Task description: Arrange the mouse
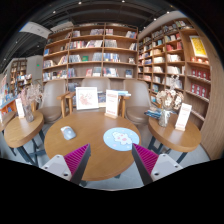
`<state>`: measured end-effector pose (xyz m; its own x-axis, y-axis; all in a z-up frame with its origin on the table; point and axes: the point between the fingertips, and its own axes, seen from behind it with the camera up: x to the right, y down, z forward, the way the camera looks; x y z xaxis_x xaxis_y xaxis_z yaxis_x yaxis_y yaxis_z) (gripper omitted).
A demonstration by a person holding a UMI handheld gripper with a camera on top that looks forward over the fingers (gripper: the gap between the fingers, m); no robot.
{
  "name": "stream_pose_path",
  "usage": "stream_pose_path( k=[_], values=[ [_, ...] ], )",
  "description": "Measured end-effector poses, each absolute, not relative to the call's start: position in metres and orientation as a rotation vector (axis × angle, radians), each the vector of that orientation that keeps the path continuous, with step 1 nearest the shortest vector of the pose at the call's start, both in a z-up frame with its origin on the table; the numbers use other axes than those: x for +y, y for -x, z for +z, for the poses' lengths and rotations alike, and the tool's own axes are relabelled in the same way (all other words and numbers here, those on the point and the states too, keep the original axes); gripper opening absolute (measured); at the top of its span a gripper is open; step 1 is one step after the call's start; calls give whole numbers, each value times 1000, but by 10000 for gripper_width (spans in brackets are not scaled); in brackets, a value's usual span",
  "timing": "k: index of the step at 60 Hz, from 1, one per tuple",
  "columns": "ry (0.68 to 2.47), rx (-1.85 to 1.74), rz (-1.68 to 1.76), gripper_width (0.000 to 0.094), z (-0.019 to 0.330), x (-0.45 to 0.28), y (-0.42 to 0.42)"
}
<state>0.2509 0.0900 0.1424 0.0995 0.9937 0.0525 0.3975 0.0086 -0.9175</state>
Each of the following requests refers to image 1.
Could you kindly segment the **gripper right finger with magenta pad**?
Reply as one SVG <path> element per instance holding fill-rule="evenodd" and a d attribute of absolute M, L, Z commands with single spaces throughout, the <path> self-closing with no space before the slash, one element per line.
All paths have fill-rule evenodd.
<path fill-rule="evenodd" d="M 157 155 L 137 144 L 132 144 L 132 155 L 144 185 L 182 169 L 169 155 Z"/>

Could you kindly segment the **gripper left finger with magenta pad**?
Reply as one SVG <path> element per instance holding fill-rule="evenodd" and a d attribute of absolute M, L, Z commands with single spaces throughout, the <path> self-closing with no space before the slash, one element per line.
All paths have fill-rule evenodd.
<path fill-rule="evenodd" d="M 86 144 L 65 156 L 55 155 L 42 169 L 79 185 L 90 155 L 90 145 Z"/>

